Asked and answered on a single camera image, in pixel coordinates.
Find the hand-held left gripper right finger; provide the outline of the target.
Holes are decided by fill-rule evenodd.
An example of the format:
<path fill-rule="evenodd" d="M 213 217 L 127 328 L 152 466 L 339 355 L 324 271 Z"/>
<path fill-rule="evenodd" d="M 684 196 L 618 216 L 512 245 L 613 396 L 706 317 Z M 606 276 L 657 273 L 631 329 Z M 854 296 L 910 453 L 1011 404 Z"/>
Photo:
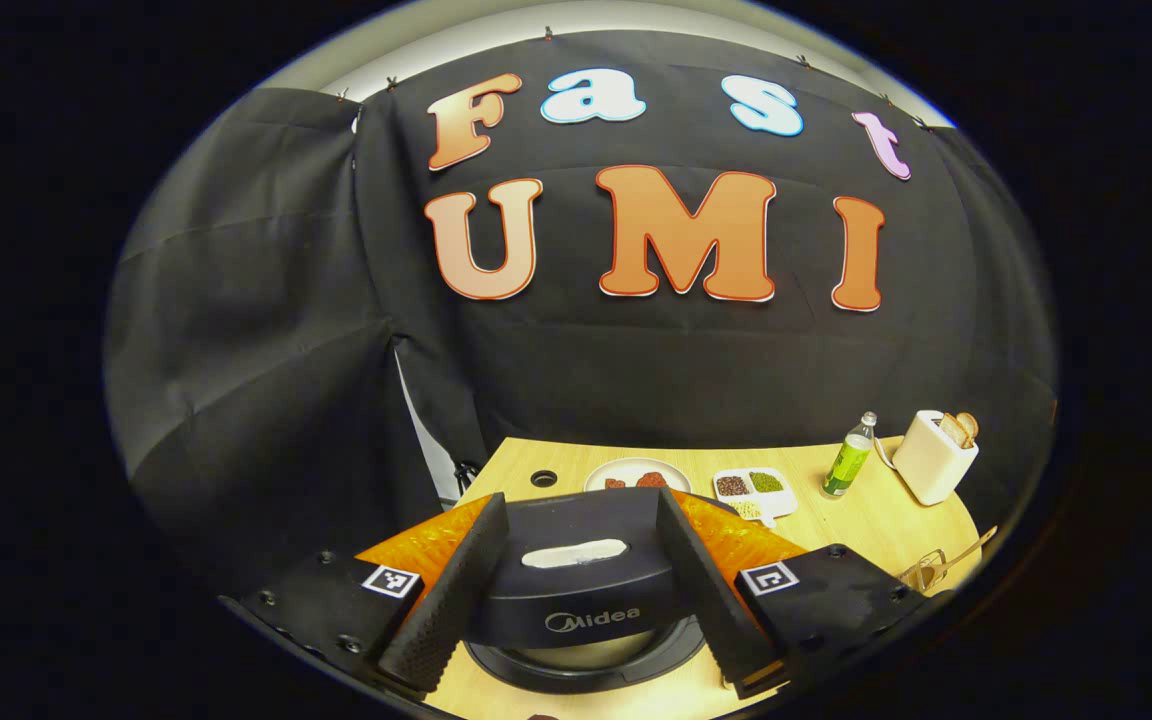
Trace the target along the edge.
<path fill-rule="evenodd" d="M 702 497 L 658 488 L 655 533 L 723 679 L 742 700 L 844 679 L 948 602 L 846 544 L 805 550 Z"/>

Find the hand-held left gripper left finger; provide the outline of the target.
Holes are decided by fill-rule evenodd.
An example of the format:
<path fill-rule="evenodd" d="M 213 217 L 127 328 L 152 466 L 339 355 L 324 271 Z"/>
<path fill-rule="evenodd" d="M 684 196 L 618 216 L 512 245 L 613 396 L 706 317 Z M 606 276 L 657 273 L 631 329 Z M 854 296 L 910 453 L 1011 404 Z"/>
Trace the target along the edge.
<path fill-rule="evenodd" d="M 374 547 L 323 550 L 221 602 L 335 674 L 411 702 L 435 691 L 509 535 L 502 493 Z"/>

